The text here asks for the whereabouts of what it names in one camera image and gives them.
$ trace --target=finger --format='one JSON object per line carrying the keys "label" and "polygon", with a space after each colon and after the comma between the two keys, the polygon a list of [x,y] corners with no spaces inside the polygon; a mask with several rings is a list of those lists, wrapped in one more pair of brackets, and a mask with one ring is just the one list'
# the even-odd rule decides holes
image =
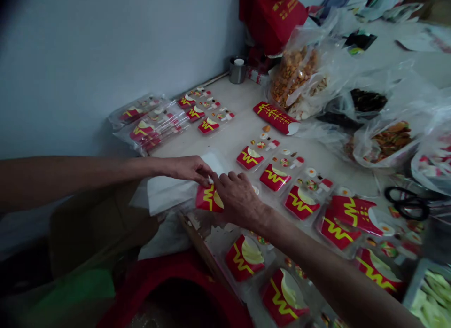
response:
{"label": "finger", "polygon": [[215,172],[213,172],[211,178],[213,179],[213,184],[215,185],[216,190],[218,191],[218,193],[221,193],[221,191],[224,189],[224,185],[219,179],[219,176]]}
{"label": "finger", "polygon": [[208,187],[208,179],[207,178],[205,178],[205,177],[203,177],[202,175],[200,175],[200,174],[197,174],[196,173],[196,175],[194,176],[194,179],[193,179],[195,182],[197,182],[199,185],[202,185],[202,186],[204,186],[205,188],[207,188]]}
{"label": "finger", "polygon": [[237,175],[236,175],[236,173],[234,171],[230,171],[229,172],[229,179],[231,181],[239,181],[239,179],[238,179],[238,177],[237,177]]}
{"label": "finger", "polygon": [[207,173],[209,176],[213,174],[213,170],[210,168],[210,166],[207,165],[205,161],[202,160],[200,156],[198,156],[197,164],[198,164],[197,170]]}
{"label": "finger", "polygon": [[221,180],[222,184],[223,184],[225,187],[229,186],[229,185],[232,183],[232,181],[229,179],[229,177],[227,176],[227,174],[224,174],[224,173],[222,173],[222,174],[219,176],[219,179]]}
{"label": "finger", "polygon": [[250,183],[250,180],[249,180],[249,178],[248,178],[248,176],[246,174],[240,173],[240,174],[238,174],[238,178],[240,178],[242,181],[248,183],[249,185],[252,185]]}

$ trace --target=yellow m logo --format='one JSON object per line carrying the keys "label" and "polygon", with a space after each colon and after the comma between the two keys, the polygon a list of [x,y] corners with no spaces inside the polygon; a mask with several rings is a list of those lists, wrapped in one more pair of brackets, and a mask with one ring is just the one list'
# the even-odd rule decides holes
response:
{"label": "yellow m logo", "polygon": [[204,190],[205,195],[203,196],[203,200],[208,202],[209,206],[209,210],[213,211],[213,190],[214,190],[215,186],[211,185],[210,189],[206,189]]}
{"label": "yellow m logo", "polygon": [[236,255],[233,258],[233,262],[238,265],[237,266],[238,270],[239,271],[247,270],[251,275],[254,275],[254,271],[250,269],[248,265],[244,265],[244,259],[240,258],[240,250],[238,249],[236,243],[233,244],[233,247],[236,250]]}
{"label": "yellow m logo", "polygon": [[205,129],[211,129],[211,130],[213,130],[213,127],[211,127],[211,125],[210,125],[207,121],[204,121],[204,122],[202,123],[202,127],[205,128]]}
{"label": "yellow m logo", "polygon": [[388,287],[392,291],[397,292],[396,288],[390,282],[385,281],[384,283],[382,283],[382,280],[383,280],[382,275],[380,275],[378,273],[374,274],[374,269],[372,267],[370,267],[365,261],[363,261],[359,257],[356,257],[356,260],[366,267],[365,275],[368,276],[374,282],[376,282],[379,285],[379,287],[382,287],[384,289]]}
{"label": "yellow m logo", "polygon": [[253,157],[251,157],[246,152],[242,152],[243,154],[243,160],[246,161],[247,164],[254,162],[255,164],[258,164],[257,160],[255,160]]}
{"label": "yellow m logo", "polygon": [[357,215],[355,214],[355,213],[357,213],[357,211],[353,208],[356,206],[354,199],[349,198],[349,203],[345,203],[343,206],[344,206],[344,208],[346,208],[344,213],[346,215],[349,215],[351,218],[353,218],[352,226],[357,227],[358,219],[357,219]]}
{"label": "yellow m logo", "polygon": [[298,199],[298,197],[296,195],[294,195],[293,193],[290,193],[289,195],[291,195],[293,197],[293,202],[291,203],[293,206],[297,207],[298,211],[303,211],[304,209],[308,210],[310,214],[312,214],[312,210],[310,209],[309,206],[307,206],[306,204],[304,204],[302,202],[302,200]]}
{"label": "yellow m logo", "polygon": [[335,227],[335,224],[331,220],[329,220],[327,218],[323,218],[323,219],[324,219],[324,221],[326,221],[329,224],[329,228],[327,229],[327,231],[330,234],[335,234],[335,237],[338,240],[341,240],[342,238],[345,237],[349,241],[354,242],[354,240],[347,233],[342,233],[342,229],[340,227]]}
{"label": "yellow m logo", "polygon": [[139,133],[142,133],[143,135],[147,135],[147,133],[146,132],[144,132],[142,129],[140,129],[139,127],[136,127],[134,130],[133,130],[133,133],[135,133],[135,135],[138,135]]}
{"label": "yellow m logo", "polygon": [[186,100],[185,97],[183,97],[182,98],[182,105],[186,105],[186,104],[191,105],[191,102],[189,102],[188,100]]}
{"label": "yellow m logo", "polygon": [[274,280],[271,278],[270,281],[271,281],[272,287],[274,288],[274,291],[276,292],[276,294],[272,298],[272,303],[274,303],[276,306],[279,306],[279,313],[281,315],[290,314],[296,320],[298,316],[291,310],[291,308],[287,308],[287,302],[285,300],[279,300],[280,292],[277,289],[277,286],[274,283]]}
{"label": "yellow m logo", "polygon": [[265,170],[265,172],[268,172],[268,179],[269,180],[272,180],[274,183],[276,183],[277,181],[282,181],[282,183],[285,184],[284,179],[282,179],[276,173],[271,172],[270,170]]}
{"label": "yellow m logo", "polygon": [[268,107],[269,106],[269,104],[261,104],[259,107],[258,107],[258,112],[257,112],[257,114],[260,114],[260,112],[262,111],[262,110],[264,110],[266,107]]}
{"label": "yellow m logo", "polygon": [[197,114],[194,109],[190,109],[188,112],[189,115],[191,115],[192,117],[200,117],[199,114]]}

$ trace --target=wrist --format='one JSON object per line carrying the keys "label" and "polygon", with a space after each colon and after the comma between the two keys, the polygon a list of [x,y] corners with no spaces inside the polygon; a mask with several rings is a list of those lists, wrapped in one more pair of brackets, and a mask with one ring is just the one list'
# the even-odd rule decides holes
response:
{"label": "wrist", "polygon": [[269,242],[275,242],[278,238],[286,235],[287,229],[294,226],[294,224],[272,207],[266,204],[263,205],[264,207],[261,210],[262,221],[260,224],[260,232]]}

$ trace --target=snack bag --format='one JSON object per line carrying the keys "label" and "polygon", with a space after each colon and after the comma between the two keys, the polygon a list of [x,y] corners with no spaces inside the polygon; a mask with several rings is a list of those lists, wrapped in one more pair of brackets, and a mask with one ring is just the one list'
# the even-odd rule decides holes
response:
{"label": "snack bag", "polygon": [[305,84],[317,73],[321,43],[337,20],[338,13],[334,10],[320,28],[297,26],[293,30],[283,51],[280,68],[271,80],[269,102],[286,111],[297,100],[303,86],[308,86]]}
{"label": "snack bag", "polygon": [[352,151],[352,158],[363,167],[394,173],[431,132],[436,111],[425,102],[415,102],[401,112],[381,114],[355,132],[345,151]]}

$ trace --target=green object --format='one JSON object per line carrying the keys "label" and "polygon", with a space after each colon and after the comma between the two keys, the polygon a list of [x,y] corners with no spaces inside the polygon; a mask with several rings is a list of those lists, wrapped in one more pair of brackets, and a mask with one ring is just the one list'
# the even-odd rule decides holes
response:
{"label": "green object", "polygon": [[25,313],[25,322],[50,327],[75,312],[74,308],[82,307],[83,303],[95,305],[96,301],[112,299],[115,295],[109,270],[89,270],[56,281],[56,288]]}

